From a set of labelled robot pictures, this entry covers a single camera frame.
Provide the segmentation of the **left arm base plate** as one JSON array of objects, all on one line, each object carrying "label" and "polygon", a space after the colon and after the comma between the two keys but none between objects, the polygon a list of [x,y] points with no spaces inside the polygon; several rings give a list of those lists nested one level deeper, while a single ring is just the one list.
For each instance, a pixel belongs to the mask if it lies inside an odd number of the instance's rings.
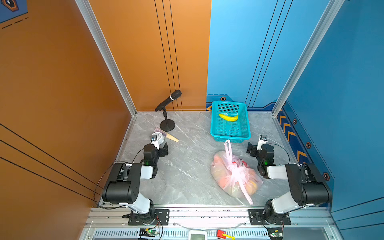
[{"label": "left arm base plate", "polygon": [[128,221],[129,226],[154,226],[156,224],[167,226],[170,220],[169,209],[155,209],[147,214],[134,214]]}]

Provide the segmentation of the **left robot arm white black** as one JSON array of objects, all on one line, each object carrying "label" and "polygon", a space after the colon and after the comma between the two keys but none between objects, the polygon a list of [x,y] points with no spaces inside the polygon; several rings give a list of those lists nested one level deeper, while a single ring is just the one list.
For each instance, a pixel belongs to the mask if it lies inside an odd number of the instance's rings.
[{"label": "left robot arm white black", "polygon": [[114,163],[102,191],[106,203],[131,209],[129,217],[146,225],[156,219],[155,206],[151,199],[140,193],[141,180],[154,179],[158,173],[159,158],[169,154],[168,144],[157,148],[147,144],[143,148],[144,157],[139,163]]}]

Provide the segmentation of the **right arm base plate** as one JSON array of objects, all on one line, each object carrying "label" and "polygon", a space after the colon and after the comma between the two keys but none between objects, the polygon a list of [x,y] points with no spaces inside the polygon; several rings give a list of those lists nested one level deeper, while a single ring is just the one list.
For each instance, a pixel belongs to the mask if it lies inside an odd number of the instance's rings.
[{"label": "right arm base plate", "polygon": [[292,224],[289,214],[265,213],[264,209],[249,209],[249,220],[252,226],[289,226]]}]

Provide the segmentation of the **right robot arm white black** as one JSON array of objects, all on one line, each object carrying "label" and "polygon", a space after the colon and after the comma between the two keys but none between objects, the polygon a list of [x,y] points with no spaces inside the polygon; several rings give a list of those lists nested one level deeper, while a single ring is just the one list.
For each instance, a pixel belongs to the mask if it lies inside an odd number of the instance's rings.
[{"label": "right robot arm white black", "polygon": [[287,180],[289,191],[266,202],[264,210],[250,212],[256,225],[290,225],[289,214],[309,205],[332,201],[331,189],[314,164],[276,165],[274,147],[248,143],[247,153],[258,160],[258,171],[264,179]]}]

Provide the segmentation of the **pink plastic bag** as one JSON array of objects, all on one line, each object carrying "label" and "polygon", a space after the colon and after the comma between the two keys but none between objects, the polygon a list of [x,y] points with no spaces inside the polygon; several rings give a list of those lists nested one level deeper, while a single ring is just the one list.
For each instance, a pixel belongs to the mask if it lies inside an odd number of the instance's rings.
[{"label": "pink plastic bag", "polygon": [[254,195],[264,183],[256,171],[248,164],[233,155],[231,141],[224,143],[225,149],[217,152],[211,164],[211,174],[228,195],[235,198],[244,198],[253,205]]}]

